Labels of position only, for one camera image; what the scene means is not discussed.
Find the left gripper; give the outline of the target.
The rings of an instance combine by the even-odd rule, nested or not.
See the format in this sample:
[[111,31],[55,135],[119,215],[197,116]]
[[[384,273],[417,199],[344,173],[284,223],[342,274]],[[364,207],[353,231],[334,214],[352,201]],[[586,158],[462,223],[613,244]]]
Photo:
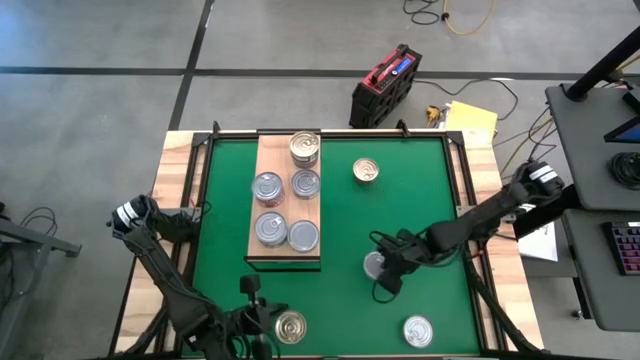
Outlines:
[[261,316],[279,316],[289,309],[286,303],[270,302],[259,296],[261,280],[258,274],[240,278],[240,292],[248,296],[248,307],[231,311],[217,309],[214,314],[214,344],[217,350],[252,350],[254,360],[273,360],[271,338],[261,334]]

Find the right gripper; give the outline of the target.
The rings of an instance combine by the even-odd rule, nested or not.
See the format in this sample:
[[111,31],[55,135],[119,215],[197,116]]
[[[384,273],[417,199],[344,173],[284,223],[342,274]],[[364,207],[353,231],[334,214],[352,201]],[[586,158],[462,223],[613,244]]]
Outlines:
[[413,273],[419,266],[435,264],[435,256],[427,244],[426,231],[412,233],[400,229],[395,236],[371,232],[370,240],[380,254],[389,256],[387,269],[378,275],[377,283],[392,295],[400,293],[404,274]]

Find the green-label silver-lid can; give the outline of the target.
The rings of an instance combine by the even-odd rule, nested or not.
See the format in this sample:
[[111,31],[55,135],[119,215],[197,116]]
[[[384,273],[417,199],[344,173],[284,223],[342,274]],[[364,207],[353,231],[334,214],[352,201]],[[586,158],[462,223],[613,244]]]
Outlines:
[[320,176],[311,169],[300,169],[293,175],[291,186],[296,197],[310,200],[320,192]]

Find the silver pull-tab lid can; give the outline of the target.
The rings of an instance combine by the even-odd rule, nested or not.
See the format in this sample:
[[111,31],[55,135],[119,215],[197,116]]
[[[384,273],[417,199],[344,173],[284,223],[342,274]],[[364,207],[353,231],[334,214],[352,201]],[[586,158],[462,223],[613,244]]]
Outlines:
[[410,346],[422,349],[430,346],[434,331],[426,317],[412,315],[404,322],[403,336]]

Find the white paper sheet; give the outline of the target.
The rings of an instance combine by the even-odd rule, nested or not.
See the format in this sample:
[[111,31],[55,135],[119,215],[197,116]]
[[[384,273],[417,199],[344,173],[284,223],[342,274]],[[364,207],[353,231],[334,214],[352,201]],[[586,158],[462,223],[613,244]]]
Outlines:
[[550,222],[518,240],[519,253],[522,256],[558,261],[555,223]]

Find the yellow envelope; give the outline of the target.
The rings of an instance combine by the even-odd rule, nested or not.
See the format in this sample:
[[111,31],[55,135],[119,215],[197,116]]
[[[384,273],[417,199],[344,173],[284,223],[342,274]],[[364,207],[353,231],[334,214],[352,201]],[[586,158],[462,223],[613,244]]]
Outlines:
[[448,131],[485,131],[492,139],[496,133],[498,115],[495,112],[466,103],[452,101],[448,105],[445,129]]

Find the red and black tool case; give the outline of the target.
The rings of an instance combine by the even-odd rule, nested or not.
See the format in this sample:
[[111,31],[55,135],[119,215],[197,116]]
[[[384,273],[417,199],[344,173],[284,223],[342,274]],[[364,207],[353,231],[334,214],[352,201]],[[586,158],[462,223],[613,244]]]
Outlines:
[[422,55],[399,44],[359,82],[352,93],[349,126],[376,128],[412,88]]

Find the grey keypad desk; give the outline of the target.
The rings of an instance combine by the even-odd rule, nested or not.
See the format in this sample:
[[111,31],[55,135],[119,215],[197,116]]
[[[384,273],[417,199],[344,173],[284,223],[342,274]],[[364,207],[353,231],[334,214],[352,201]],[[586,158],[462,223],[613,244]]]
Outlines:
[[587,316],[605,331],[640,332],[640,275],[620,273],[604,231],[608,222],[640,230],[640,212],[569,209],[561,221],[587,303]]

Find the grey metal stand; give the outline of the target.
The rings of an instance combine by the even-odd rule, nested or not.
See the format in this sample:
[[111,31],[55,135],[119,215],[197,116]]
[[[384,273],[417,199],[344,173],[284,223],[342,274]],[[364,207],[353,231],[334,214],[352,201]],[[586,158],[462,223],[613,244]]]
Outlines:
[[33,209],[19,223],[4,210],[0,202],[0,360],[9,360],[50,253],[77,257],[82,246],[56,237],[58,223],[49,207]]

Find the keypad with coloured keys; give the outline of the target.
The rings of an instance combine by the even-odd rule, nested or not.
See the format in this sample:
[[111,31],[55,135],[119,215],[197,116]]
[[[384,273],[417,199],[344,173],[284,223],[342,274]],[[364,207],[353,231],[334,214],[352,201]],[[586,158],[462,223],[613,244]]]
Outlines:
[[619,273],[640,276],[640,222],[605,222],[602,228]]

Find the tablet with blue screen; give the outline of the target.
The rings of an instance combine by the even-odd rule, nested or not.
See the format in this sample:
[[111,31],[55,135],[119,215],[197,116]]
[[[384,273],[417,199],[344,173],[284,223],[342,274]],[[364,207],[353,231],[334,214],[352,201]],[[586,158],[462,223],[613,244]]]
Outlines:
[[604,136],[606,142],[640,144],[640,88],[628,90],[623,102],[634,113],[634,117]]

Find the black pole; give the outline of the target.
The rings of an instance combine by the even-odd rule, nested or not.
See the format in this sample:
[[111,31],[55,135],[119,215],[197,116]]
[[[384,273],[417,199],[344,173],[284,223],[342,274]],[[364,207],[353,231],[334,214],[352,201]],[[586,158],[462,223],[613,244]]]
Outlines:
[[573,85],[563,87],[565,96],[574,101],[583,101],[588,92],[600,81],[611,75],[618,67],[640,50],[640,25],[607,53]]

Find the wooden shelf black frame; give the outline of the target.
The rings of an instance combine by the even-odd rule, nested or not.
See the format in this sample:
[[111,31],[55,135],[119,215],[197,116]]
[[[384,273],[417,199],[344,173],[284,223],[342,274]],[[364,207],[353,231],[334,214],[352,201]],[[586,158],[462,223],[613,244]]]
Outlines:
[[[249,240],[244,261],[258,272],[319,272],[321,270],[320,192],[316,197],[304,200],[294,195],[291,186],[293,175],[300,169],[311,169],[320,176],[321,147],[316,157],[318,162],[315,166],[312,168],[298,168],[293,163],[293,156],[289,150],[289,141],[292,135],[261,135],[258,137],[254,178],[262,172],[274,172],[280,176],[284,187],[284,201],[273,208],[259,205],[252,193]],[[287,233],[287,243],[281,247],[264,248],[260,246],[255,235],[255,222],[261,214],[266,212],[277,212],[282,215],[288,226],[288,232],[289,228],[297,221],[308,220],[313,222],[320,233],[319,244],[310,252],[297,252],[289,246]]]

